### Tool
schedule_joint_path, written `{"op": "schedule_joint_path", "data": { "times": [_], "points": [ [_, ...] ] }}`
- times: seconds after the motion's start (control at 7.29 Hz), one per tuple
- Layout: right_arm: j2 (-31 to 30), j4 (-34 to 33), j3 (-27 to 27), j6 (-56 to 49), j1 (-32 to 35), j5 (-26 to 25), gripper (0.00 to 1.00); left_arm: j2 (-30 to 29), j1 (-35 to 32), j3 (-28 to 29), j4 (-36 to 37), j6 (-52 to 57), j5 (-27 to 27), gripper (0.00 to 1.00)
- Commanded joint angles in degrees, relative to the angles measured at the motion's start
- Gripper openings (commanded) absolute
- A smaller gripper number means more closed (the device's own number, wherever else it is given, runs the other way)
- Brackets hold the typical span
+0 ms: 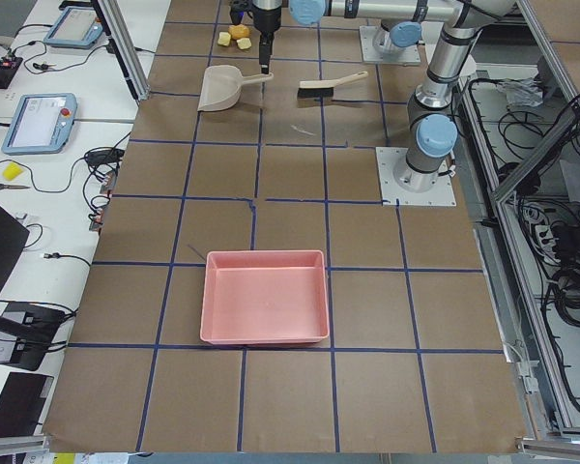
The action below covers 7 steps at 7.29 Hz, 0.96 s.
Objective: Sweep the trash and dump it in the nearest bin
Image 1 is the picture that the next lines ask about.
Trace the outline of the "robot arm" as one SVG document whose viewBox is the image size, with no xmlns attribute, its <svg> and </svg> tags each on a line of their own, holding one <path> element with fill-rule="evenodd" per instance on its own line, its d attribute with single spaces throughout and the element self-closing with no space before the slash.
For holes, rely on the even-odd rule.
<svg viewBox="0 0 580 464">
<path fill-rule="evenodd" d="M 413 141 L 393 169 L 403 189 L 419 193 L 432 189 L 457 141 L 456 124 L 445 111 L 481 29 L 502 19 L 513 6 L 512 1 L 291 1 L 289 10 L 303 25 L 324 16 L 400 20 L 416 27 L 426 20 L 443 24 L 425 79 L 408 101 Z"/>
<path fill-rule="evenodd" d="M 260 33 L 259 66 L 263 74 L 270 73 L 275 33 L 281 25 L 282 1 L 248 1 L 253 26 Z M 393 26 L 389 35 L 396 47 L 414 45 L 421 38 L 421 22 L 427 13 L 427 2 L 416 1 L 288 1 L 294 20 L 303 25 L 318 23 L 324 16 L 346 19 L 363 16 L 393 19 L 400 17 L 401 26 Z"/>
</svg>

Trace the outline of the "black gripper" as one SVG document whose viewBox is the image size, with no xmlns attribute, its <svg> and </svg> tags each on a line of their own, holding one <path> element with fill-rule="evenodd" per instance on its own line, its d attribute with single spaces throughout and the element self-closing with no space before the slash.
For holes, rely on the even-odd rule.
<svg viewBox="0 0 580 464">
<path fill-rule="evenodd" d="M 252 0 L 254 27 L 261 33 L 258 45 L 261 73 L 270 73 L 274 33 L 281 24 L 281 0 Z"/>
</svg>

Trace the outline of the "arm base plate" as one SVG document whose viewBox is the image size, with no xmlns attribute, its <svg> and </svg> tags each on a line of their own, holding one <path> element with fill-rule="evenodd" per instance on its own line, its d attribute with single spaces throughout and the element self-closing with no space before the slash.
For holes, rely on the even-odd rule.
<svg viewBox="0 0 580 464">
<path fill-rule="evenodd" d="M 436 172 L 423 174 L 407 164 L 405 147 L 377 147 L 375 153 L 384 205 L 456 206 L 450 170 L 445 160 Z"/>
<path fill-rule="evenodd" d="M 367 64 L 418 66 L 421 56 L 416 44 L 408 47 L 394 45 L 388 31 L 381 26 L 361 26 L 362 61 Z"/>
</svg>

